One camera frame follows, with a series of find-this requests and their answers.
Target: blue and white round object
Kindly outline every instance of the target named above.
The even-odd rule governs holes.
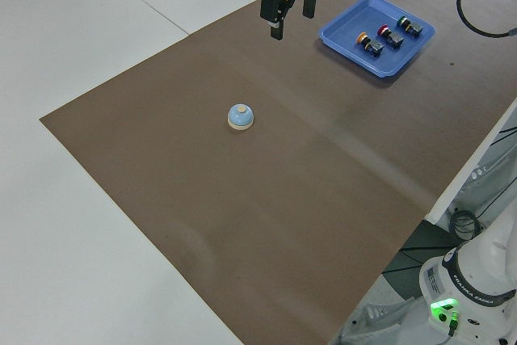
[[[242,131],[253,124],[253,111],[245,104],[235,104],[229,109],[228,124],[231,128]]]

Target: blue plastic tray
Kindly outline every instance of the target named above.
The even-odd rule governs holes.
[[[403,15],[423,27],[418,38],[409,36],[397,26],[397,21]],[[379,27],[383,24],[387,24],[390,30],[404,38],[400,48],[389,47],[384,39],[377,35]],[[380,56],[371,56],[356,43],[361,32],[367,32],[368,36],[379,40],[385,46]],[[434,34],[435,28],[429,23],[387,0],[359,0],[320,30],[324,44],[379,77],[396,74]]]

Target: white table surface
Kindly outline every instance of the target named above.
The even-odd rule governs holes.
[[[39,118],[252,1],[0,0],[2,345],[240,343]]]

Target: brown table covering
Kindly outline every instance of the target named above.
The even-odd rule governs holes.
[[[356,1],[300,0],[280,42],[254,2],[42,119],[246,345],[331,340],[517,95],[515,39],[455,0],[389,0],[436,35],[371,75],[317,37]],[[517,0],[464,9],[517,20]]]

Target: blue tray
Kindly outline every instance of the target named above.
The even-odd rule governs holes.
[[[397,26],[397,21],[403,15],[423,27],[418,38],[409,36]],[[383,24],[387,24],[390,30],[404,38],[400,48],[389,47],[384,39],[377,35],[377,30]],[[356,43],[361,32],[367,32],[368,36],[379,40],[384,45],[385,48],[380,56],[371,56]],[[359,0],[320,30],[320,37],[324,44],[379,77],[396,74],[434,34],[435,28],[429,23],[387,0]]]

